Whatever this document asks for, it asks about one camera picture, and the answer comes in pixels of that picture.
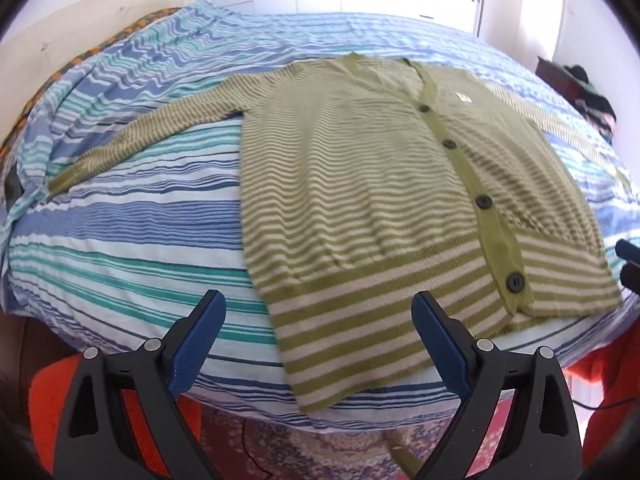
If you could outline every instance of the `v-neck collar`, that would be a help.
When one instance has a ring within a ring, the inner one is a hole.
[[[435,104],[436,98],[438,96],[438,86],[423,64],[411,61],[410,59],[407,59],[405,57],[394,59],[399,63],[405,63],[408,66],[411,66],[420,76],[420,79],[422,80],[422,93],[420,94],[420,98],[417,100],[411,97],[409,94],[385,84],[379,77],[377,77],[377,75],[359,66],[357,62],[361,59],[367,59],[367,57],[363,56],[362,54],[356,54],[355,52],[352,52],[351,54],[343,56],[341,58],[341,61],[346,69],[349,70],[349,72],[351,72],[351,74],[353,74],[355,77],[364,79],[370,84],[382,88],[389,94],[392,94],[395,97],[406,101],[414,107],[427,105],[433,108],[433,105]]]

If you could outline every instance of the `striped bed sheet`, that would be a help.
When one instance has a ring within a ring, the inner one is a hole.
[[[137,348],[187,315],[208,288],[228,314],[190,395],[242,416],[309,431],[396,428],[449,416],[456,397],[430,368],[407,380],[302,414],[287,384],[265,304],[242,259],[241,118],[201,124],[163,140],[51,202],[45,181],[124,124],[234,73],[350,52],[464,68],[576,126],[629,180],[613,150],[558,94],[476,38],[408,18],[373,14],[244,15],[199,0],[67,72],[34,106],[16,143],[25,193],[2,222],[5,309],[46,322],[76,348]],[[620,238],[640,243],[638,188],[624,186],[547,134],[601,225],[616,277]],[[495,339],[563,365],[629,327],[634,294],[610,314],[533,322]]]

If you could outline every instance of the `mattress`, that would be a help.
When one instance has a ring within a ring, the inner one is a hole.
[[[458,400],[434,368],[300,413],[266,306],[242,258],[241,118],[190,128],[44,200],[47,178],[140,114],[213,88],[234,73],[350,52],[463,68],[578,128],[615,175],[561,139],[546,137],[591,205],[619,279],[616,241],[640,243],[638,188],[599,134],[507,55],[422,20],[245,15],[199,0],[78,64],[34,106],[13,154],[24,193],[0,219],[5,309],[43,320],[78,349],[126,351],[162,337],[208,288],[217,288],[227,297],[228,314],[190,396],[310,431],[380,430],[450,416]],[[622,288],[621,294],[623,307],[610,314],[551,320],[519,315],[521,330],[495,342],[522,352],[545,344],[563,365],[571,364],[635,321],[638,298]]]

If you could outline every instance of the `black cable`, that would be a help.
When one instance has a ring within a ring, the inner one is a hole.
[[[622,406],[623,404],[636,402],[636,400],[638,400],[638,397],[631,397],[631,399],[620,400],[619,402],[614,402],[613,404],[607,404],[606,406],[598,406],[598,407],[587,406],[586,404],[578,402],[575,399],[571,399],[571,400],[574,402],[574,404],[577,404],[578,406],[580,406],[581,408],[584,408],[585,410],[591,410],[592,412],[599,412],[600,410],[608,410],[609,408],[616,408],[618,406]]]
[[[242,421],[242,450],[244,450],[245,455],[247,455],[249,457],[249,460],[251,460],[251,462],[254,463],[254,465],[263,473],[265,473],[266,475],[268,475],[267,477],[264,478],[264,480],[269,480],[270,478],[273,478],[273,473],[270,471],[267,471],[266,469],[262,468],[260,466],[260,464],[258,464],[255,461],[255,458],[251,456],[251,454],[249,453],[248,449],[246,448],[246,441],[244,440],[244,428],[246,427],[246,419]]]

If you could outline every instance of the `striped cardigan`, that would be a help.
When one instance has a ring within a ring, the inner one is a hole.
[[[410,319],[419,290],[474,336],[622,302],[598,224],[541,129],[606,161],[459,69],[350,55],[235,75],[133,121],[50,193],[236,112],[244,256],[303,412],[430,364]]]

